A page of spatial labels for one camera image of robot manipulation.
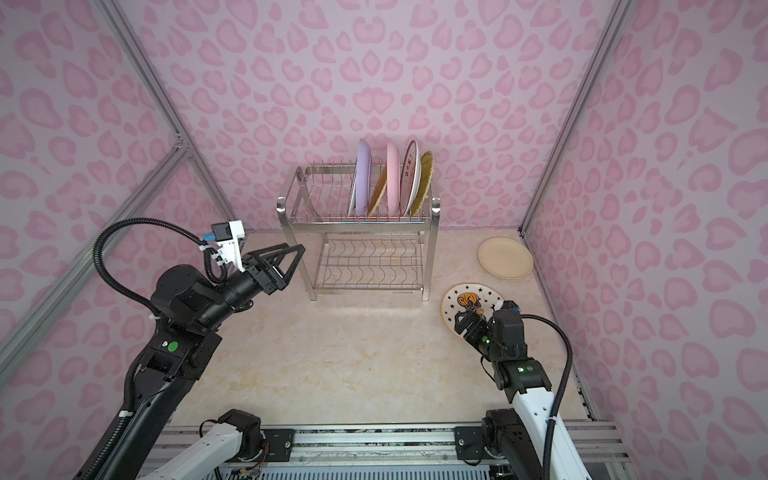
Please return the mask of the orange rimmed star plate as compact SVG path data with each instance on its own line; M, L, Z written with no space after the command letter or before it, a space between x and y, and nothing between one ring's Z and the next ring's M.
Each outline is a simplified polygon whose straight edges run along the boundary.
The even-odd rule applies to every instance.
M503 297L493 288L480 283L462 283L452 287L440 304L440 315L445 326L457 337L457 324L469 314L476 314L482 321L488 321Z

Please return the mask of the purple bear plate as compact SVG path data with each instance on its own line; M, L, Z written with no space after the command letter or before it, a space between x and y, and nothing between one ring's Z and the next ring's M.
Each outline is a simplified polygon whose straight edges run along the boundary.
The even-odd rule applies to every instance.
M358 143L355 171L355 215L364 217L368 211L370 176L372 168L371 148L365 139Z

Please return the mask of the brown woven bamboo plate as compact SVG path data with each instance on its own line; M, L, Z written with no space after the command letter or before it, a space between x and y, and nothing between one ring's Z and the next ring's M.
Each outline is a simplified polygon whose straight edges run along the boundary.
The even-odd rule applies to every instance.
M387 188L387 168L383 166L381 168L379 177L377 179L377 182L371 194L370 202L368 204L368 210L367 210L368 217L373 217L376 215L377 209L380 203L382 202L384 194L386 193L386 188Z

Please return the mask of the pink bear plate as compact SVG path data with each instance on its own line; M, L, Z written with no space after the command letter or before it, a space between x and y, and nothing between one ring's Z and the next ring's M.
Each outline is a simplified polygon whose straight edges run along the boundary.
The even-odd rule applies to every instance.
M386 147L387 212L389 217L400 213L400 155L397 144L387 141Z

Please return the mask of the white plate orange sunburst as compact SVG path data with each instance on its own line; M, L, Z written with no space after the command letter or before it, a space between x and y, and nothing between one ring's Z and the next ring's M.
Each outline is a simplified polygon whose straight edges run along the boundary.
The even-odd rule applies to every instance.
M410 209L419 188L421 176L421 161L419 145L416 140L411 140L406 148L400 185L400 212L402 216L409 216Z

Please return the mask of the green rimmed woven bamboo plate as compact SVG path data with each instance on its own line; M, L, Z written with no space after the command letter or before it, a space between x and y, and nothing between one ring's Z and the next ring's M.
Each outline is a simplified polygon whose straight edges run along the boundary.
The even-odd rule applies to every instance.
M434 155L432 151L425 152L421 157L421 175L416 195L411 203L409 214L415 216L421 209L431 187L434 172Z

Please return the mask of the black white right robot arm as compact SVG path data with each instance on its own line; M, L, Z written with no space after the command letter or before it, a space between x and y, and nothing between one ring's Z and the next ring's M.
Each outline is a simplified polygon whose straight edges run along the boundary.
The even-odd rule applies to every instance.
M528 353L526 320L552 328L562 340L566 360L561 379L553 386L543 365ZM589 479L560 408L573 367L573 348L553 321L525 314L504 301L490 318L472 310L454 316L454 331L493 368L496 388L505 394L508 409L489 410L482 419L483 449L503 458L518 479Z

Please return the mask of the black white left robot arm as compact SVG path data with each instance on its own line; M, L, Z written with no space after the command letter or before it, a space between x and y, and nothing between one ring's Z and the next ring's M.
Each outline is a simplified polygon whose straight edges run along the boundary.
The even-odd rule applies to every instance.
M130 364L122 405L76 478L136 478L221 343L220 326L257 295L285 289L304 253L303 245L286 243L251 251L242 270L220 284L189 264L163 273L150 299L160 314L155 332Z

